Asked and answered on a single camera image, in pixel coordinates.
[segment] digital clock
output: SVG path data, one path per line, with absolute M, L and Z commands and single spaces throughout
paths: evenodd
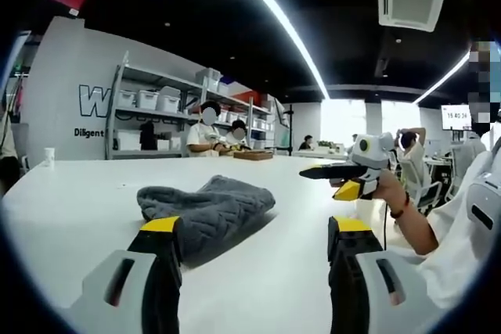
M 471 116 L 468 105 L 442 106 L 442 129 L 469 131 L 471 129 Z

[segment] cable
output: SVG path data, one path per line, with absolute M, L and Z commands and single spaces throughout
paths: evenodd
M 386 250 L 386 218 L 388 216 L 388 204 L 384 208 L 384 224 L 383 224 L 383 239 L 384 239 L 384 250 Z

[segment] white wall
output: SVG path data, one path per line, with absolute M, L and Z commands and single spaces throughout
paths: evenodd
M 297 149 L 306 135 L 312 135 L 315 141 L 320 139 L 320 103 L 294 103 L 294 148 Z M 427 129 L 427 139 L 441 143 L 442 148 L 450 145 L 452 134 L 442 130 L 440 110 L 420 108 L 421 126 Z M 380 135 L 383 117 L 380 103 L 366 104 L 367 133 Z
M 23 122 L 29 123 L 28 156 L 43 160 L 45 147 L 58 160 L 104 158 L 104 138 L 74 136 L 75 128 L 104 131 L 106 119 L 81 115 L 79 85 L 111 88 L 117 64 L 126 51 L 129 62 L 194 80 L 204 67 L 137 41 L 84 28 L 83 20 L 55 17 L 34 58 L 23 93 Z
M 420 109 L 421 127 L 426 128 L 427 140 L 440 142 L 442 150 L 447 149 L 452 141 L 452 132 L 442 130 L 442 112 L 436 109 Z
M 294 150 L 305 140 L 306 135 L 311 135 L 313 141 L 320 140 L 320 103 L 295 103 L 292 110 L 292 140 Z

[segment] ceiling light strip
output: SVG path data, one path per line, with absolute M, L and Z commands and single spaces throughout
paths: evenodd
M 329 99 L 329 93 L 327 92 L 326 86 L 322 80 L 322 77 L 320 76 L 320 72 L 317 69 L 315 63 L 313 63 L 313 59 L 310 56 L 308 50 L 306 49 L 305 44 L 303 41 L 299 38 L 299 34 L 297 34 L 296 30 L 290 23 L 289 19 L 287 18 L 286 14 L 283 12 L 283 10 L 280 8 L 278 3 L 275 0 L 263 0 L 265 4 L 270 8 L 272 13 L 275 15 L 275 17 L 278 19 L 278 21 L 282 24 L 283 28 L 286 30 L 286 32 L 289 34 L 290 38 L 296 45 L 296 47 L 299 49 L 299 52 L 303 56 L 303 59 L 305 60 L 306 64 L 308 65 L 308 68 L 313 74 L 313 77 L 316 80 L 317 85 L 320 88 L 320 91 L 323 93 L 323 96 L 325 99 Z
M 464 63 L 466 63 L 468 61 L 469 58 L 470 58 L 470 51 L 468 51 L 466 53 L 466 55 L 463 56 L 463 58 L 461 58 L 461 60 L 449 72 L 447 72 L 447 74 L 445 74 L 444 77 L 442 77 L 440 80 L 438 80 L 438 82 L 436 84 L 434 84 L 431 88 L 429 88 L 428 90 L 426 90 L 421 97 L 419 97 L 418 99 L 416 99 L 413 102 L 413 104 L 417 105 L 423 99 L 425 99 L 426 97 L 428 97 L 432 92 L 434 92 L 435 90 L 437 90 L 438 88 L 440 88 L 455 72 L 458 71 L 459 68 L 461 68 L 464 65 Z

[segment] wall lettering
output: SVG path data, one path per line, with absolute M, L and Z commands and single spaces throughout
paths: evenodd
M 78 85 L 80 115 L 82 117 L 106 117 L 110 106 L 111 89 L 100 86 Z
M 88 131 L 85 128 L 75 128 L 74 130 L 75 137 L 104 137 L 104 131 Z

